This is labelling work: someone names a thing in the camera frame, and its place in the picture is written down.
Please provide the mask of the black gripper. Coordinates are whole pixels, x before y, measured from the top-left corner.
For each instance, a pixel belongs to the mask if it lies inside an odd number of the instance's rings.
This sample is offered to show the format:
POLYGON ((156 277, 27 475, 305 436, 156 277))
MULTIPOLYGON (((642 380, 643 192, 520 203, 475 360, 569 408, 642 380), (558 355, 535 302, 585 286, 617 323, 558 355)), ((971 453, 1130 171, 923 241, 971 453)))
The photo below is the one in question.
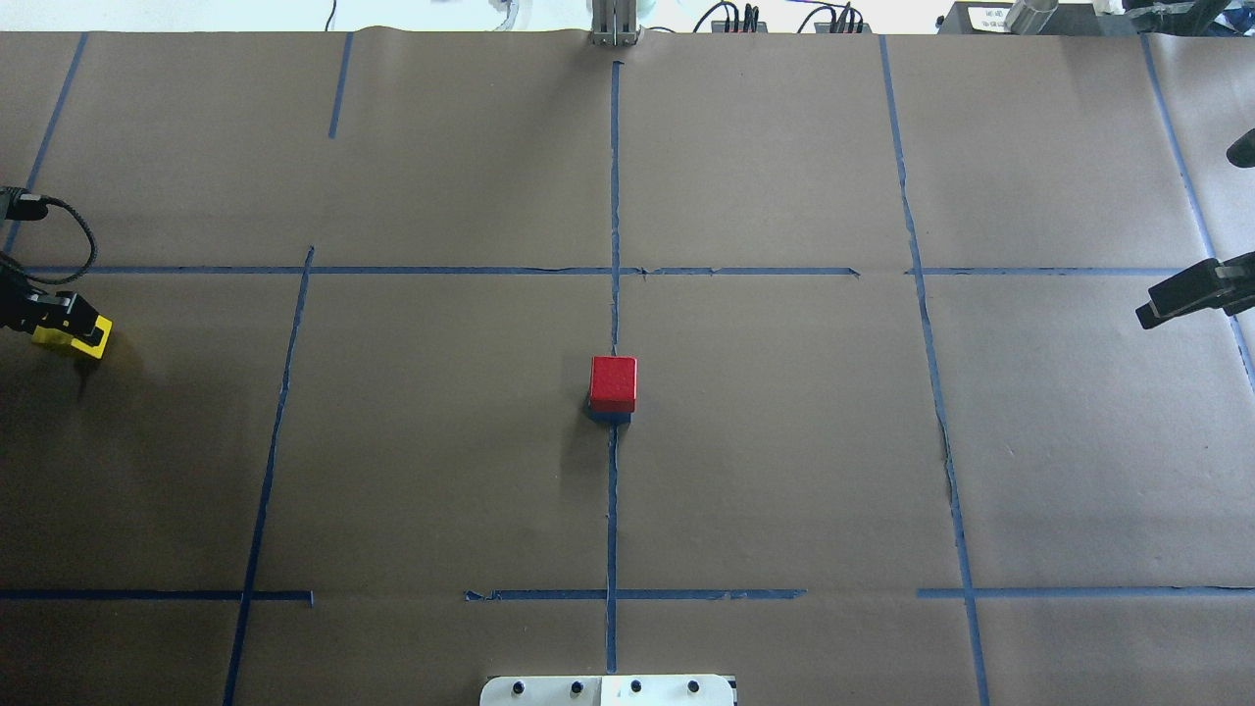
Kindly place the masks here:
POLYGON ((87 298, 72 291, 31 293, 23 265, 1 255, 1 327, 34 334, 50 329, 73 339, 98 339, 99 313, 87 298))

